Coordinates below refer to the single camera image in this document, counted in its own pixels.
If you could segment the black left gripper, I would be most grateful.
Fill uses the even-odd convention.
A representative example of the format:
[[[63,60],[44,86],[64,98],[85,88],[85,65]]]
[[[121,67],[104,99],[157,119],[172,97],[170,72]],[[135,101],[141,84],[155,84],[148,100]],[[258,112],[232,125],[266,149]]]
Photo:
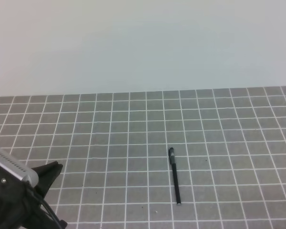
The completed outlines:
[[[51,185],[60,175],[63,164],[57,161],[34,167],[39,181],[32,187],[0,167],[0,229],[64,229],[67,222],[59,219],[45,201]]]

